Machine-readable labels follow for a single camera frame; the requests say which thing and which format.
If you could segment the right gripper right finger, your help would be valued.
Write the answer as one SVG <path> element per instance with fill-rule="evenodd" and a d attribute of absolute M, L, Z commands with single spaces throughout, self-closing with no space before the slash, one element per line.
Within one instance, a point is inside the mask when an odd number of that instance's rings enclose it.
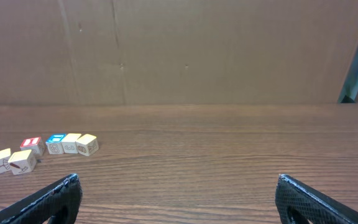
<path fill-rule="evenodd" d="M 314 188 L 279 175 L 275 204 L 282 223 L 358 224 L 358 212 Z"/>

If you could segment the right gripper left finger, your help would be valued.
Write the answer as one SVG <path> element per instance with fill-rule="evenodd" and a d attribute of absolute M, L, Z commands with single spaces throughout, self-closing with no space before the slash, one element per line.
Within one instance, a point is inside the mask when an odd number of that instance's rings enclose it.
<path fill-rule="evenodd" d="M 78 174 L 72 173 L 0 211 L 0 224 L 71 224 L 82 199 Z"/>

